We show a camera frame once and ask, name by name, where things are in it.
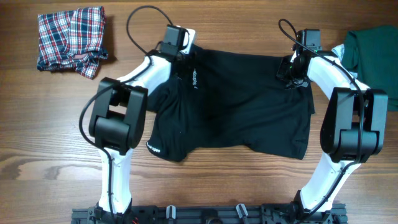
wood surface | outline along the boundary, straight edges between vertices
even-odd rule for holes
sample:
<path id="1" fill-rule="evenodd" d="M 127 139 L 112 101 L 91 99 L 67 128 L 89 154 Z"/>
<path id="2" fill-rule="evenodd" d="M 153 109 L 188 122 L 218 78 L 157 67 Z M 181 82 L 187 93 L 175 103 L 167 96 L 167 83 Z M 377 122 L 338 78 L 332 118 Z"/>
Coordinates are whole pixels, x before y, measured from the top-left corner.
<path id="1" fill-rule="evenodd" d="M 206 49 L 283 56 L 291 41 L 277 21 L 297 30 L 321 29 L 330 50 L 348 30 L 398 25 L 398 1 L 61 1 L 0 0 L 0 223 L 70 223 L 72 208 L 93 206 L 101 193 L 97 150 L 78 131 L 83 105 L 103 77 L 134 70 L 143 54 L 126 35 L 126 19 L 138 6 L 163 9 L 175 24 L 197 31 Z M 74 72 L 40 72 L 37 15 L 104 6 L 104 45 L 111 58 L 89 80 Z M 161 40 L 166 20 L 156 11 L 138 12 L 134 38 L 147 50 Z M 134 205 L 246 205 L 290 202 L 311 177 L 327 98 L 313 87 L 316 114 L 304 160 L 253 152 L 246 147 L 197 149 L 181 163 L 148 152 L 155 114 L 131 160 Z M 84 121 L 85 128 L 88 116 Z M 388 112 L 385 145 L 361 166 L 336 197 L 347 204 L 350 223 L 398 223 L 398 113 Z"/>

checkered towel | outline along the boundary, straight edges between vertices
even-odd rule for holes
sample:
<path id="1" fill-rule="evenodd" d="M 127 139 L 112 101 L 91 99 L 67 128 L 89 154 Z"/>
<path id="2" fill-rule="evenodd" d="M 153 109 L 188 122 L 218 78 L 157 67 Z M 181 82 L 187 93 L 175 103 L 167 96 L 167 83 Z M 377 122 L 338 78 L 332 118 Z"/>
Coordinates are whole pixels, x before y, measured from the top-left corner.
<path id="1" fill-rule="evenodd" d="M 104 7 L 44 14 L 37 18 L 37 69 L 74 68 L 79 74 L 94 78 L 99 59 L 108 58 L 108 52 L 103 47 Z"/>

black fabric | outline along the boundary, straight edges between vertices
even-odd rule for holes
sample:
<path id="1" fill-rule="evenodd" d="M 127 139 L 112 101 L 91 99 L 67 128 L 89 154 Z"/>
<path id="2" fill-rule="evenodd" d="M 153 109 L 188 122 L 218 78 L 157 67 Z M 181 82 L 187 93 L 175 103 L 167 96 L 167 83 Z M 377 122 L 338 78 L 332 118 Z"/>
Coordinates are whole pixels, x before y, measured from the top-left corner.
<path id="1" fill-rule="evenodd" d="M 285 90 L 275 75 L 281 57 L 194 46 L 186 72 L 149 96 L 157 113 L 147 142 L 154 155 L 181 161 L 197 147 L 245 145 L 303 159 L 314 113 L 311 87 Z"/>

wooden table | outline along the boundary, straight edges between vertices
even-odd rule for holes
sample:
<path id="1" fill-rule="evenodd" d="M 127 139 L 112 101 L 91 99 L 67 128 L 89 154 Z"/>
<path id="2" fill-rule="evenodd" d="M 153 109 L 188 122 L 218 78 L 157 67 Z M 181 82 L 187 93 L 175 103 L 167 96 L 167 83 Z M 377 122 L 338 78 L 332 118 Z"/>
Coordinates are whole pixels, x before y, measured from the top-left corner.
<path id="1" fill-rule="evenodd" d="M 297 30 L 321 29 L 330 50 L 351 29 L 398 25 L 398 1 L 151 1 L 96 2 L 19 0 L 0 5 L 0 223 L 69 223 L 72 208 L 94 205 L 101 193 L 97 150 L 78 131 L 83 105 L 103 77 L 135 69 L 143 54 L 126 35 L 126 19 L 138 6 L 163 9 L 175 24 L 195 29 L 206 49 L 291 54 L 291 41 L 277 21 Z M 111 58 L 94 80 L 73 72 L 39 72 L 37 15 L 104 6 L 104 45 Z M 165 19 L 138 12 L 131 31 L 147 50 L 161 40 Z M 327 98 L 313 85 L 316 114 L 303 161 L 253 152 L 246 147 L 197 149 L 179 164 L 148 152 L 155 115 L 149 113 L 131 160 L 134 205 L 246 205 L 285 203 L 311 177 L 322 150 L 320 126 Z M 385 145 L 345 183 L 336 201 L 347 204 L 350 223 L 398 223 L 398 113 L 388 112 Z"/>

black cable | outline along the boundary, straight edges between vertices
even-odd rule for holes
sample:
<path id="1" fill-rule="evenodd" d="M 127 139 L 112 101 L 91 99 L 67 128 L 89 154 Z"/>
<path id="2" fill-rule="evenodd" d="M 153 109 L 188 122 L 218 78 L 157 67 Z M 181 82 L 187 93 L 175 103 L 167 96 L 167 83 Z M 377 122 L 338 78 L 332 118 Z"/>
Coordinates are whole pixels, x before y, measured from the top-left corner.
<path id="1" fill-rule="evenodd" d="M 338 184 L 340 183 L 341 179 L 343 178 L 343 176 L 345 175 L 346 171 L 348 170 L 348 168 L 350 168 L 351 166 L 358 164 L 360 159 L 361 159 L 361 147 L 362 147 L 362 132 L 363 132 L 363 119 L 364 119 L 364 99 L 363 99 L 363 94 L 361 89 L 359 88 L 359 86 L 356 84 L 355 79 L 353 77 L 351 77 L 351 75 L 340 65 L 336 64 L 335 61 L 329 60 L 328 58 L 326 58 L 323 55 L 318 54 L 317 52 L 314 52 L 313 50 L 311 50 L 310 48 L 308 48 L 307 46 L 301 44 L 299 41 L 297 41 L 296 39 L 294 39 L 292 36 L 288 35 L 288 33 L 286 33 L 285 30 L 283 30 L 282 26 L 281 26 L 281 22 L 284 21 L 286 23 L 288 23 L 288 25 L 293 29 L 295 35 L 297 36 L 297 33 L 293 27 L 293 25 L 286 19 L 280 19 L 278 22 L 279 25 L 279 29 L 280 31 L 282 31 L 283 34 L 285 34 L 285 36 L 287 36 L 290 40 L 292 40 L 293 42 L 295 42 L 296 44 L 298 44 L 299 46 L 309 50 L 311 53 L 315 54 L 316 56 L 322 58 L 323 60 L 326 60 L 327 62 L 331 63 L 333 66 L 339 68 L 346 76 L 347 78 L 350 80 L 351 84 L 353 84 L 355 86 L 355 89 L 358 92 L 358 96 L 359 96 L 359 129 L 358 129 L 358 148 L 356 151 L 356 158 L 355 161 L 350 162 L 347 166 L 345 166 L 342 170 L 340 175 L 338 176 L 338 178 L 336 179 L 335 183 L 333 184 L 332 188 L 330 189 L 330 191 L 324 196 L 323 200 L 315 207 L 311 210 L 311 212 L 303 217 L 299 222 L 297 222 L 296 224 L 300 224 L 302 222 L 305 221 L 306 218 L 311 217 L 315 212 L 318 211 L 319 208 L 321 208 L 323 206 L 323 204 L 325 204 L 328 199 L 330 198 L 330 196 L 333 194 L 333 192 L 335 191 L 335 189 L 337 188 Z"/>
<path id="2" fill-rule="evenodd" d="M 112 206 L 112 191 L 111 191 L 111 190 L 112 190 L 112 161 L 113 161 L 113 159 L 112 159 L 111 155 L 109 154 L 109 152 L 108 152 L 107 150 L 98 147 L 98 146 L 95 144 L 95 142 L 91 141 L 91 140 L 87 137 L 87 135 L 85 134 L 85 132 L 84 132 L 84 130 L 83 130 L 83 118 L 84 118 L 84 116 L 85 116 L 85 113 L 86 113 L 88 107 L 89 107 L 99 96 L 101 96 L 103 93 L 105 93 L 106 91 L 108 91 L 108 90 L 110 90 L 110 89 L 116 88 L 116 87 L 118 87 L 118 86 L 121 86 L 121 85 L 123 85 L 123 84 L 126 84 L 126 83 L 128 83 L 128 82 L 131 82 L 131 81 L 135 80 L 135 79 L 138 78 L 140 75 L 142 75 L 144 72 L 146 72 L 146 71 L 148 70 L 148 68 L 152 65 L 152 58 L 150 57 L 150 55 L 149 55 L 139 44 L 137 44 L 137 42 L 131 37 L 130 32 L 129 32 L 129 22 L 130 22 L 130 19 L 131 19 L 132 15 L 134 15 L 134 13 L 136 13 L 138 10 L 144 9 L 144 8 L 152 8 L 152 9 L 158 10 L 159 12 L 161 12 L 161 13 L 166 17 L 166 19 L 169 21 L 170 25 L 173 25 L 172 21 L 171 21 L 170 18 L 166 15 L 166 13 L 164 13 L 164 12 L 163 12 L 162 10 L 160 10 L 158 7 L 155 7 L 155 6 L 141 6 L 141 7 L 138 7 L 137 9 L 135 9 L 134 11 L 132 11 L 131 14 L 130 14 L 130 16 L 129 16 L 129 18 L 127 19 L 127 24 L 126 24 L 127 35 L 129 36 L 131 42 L 132 42 L 138 49 L 140 49 L 140 50 L 145 54 L 145 56 L 147 56 L 147 57 L 149 58 L 148 66 L 146 66 L 146 68 L 144 68 L 141 72 L 139 72 L 137 75 L 134 75 L 134 76 L 131 77 L 130 79 L 128 79 L 128 80 L 126 80 L 126 81 L 123 81 L 123 82 L 119 82 L 119 83 L 113 84 L 113 85 L 108 86 L 108 87 L 104 88 L 103 90 L 97 92 L 97 94 L 95 94 L 95 95 L 87 102 L 87 104 L 83 107 L 83 109 L 82 109 L 82 111 L 81 111 L 81 113 L 80 113 L 80 117 L 79 117 L 79 131 L 80 131 L 80 134 L 83 136 L 83 138 L 84 138 L 88 143 L 90 143 L 90 144 L 93 145 L 94 147 L 98 148 L 99 150 L 103 151 L 103 152 L 106 154 L 106 157 L 108 158 L 108 162 L 109 162 L 109 171 L 108 171 L 108 172 L 109 172 L 109 175 L 108 175 L 108 200 L 109 200 L 109 210 L 110 210 L 110 212 L 111 212 L 111 216 L 112 216 L 113 222 L 115 222 L 115 223 L 116 223 L 116 220 L 115 220 L 115 216 L 114 216 L 114 213 L 113 213 L 113 206 Z"/>

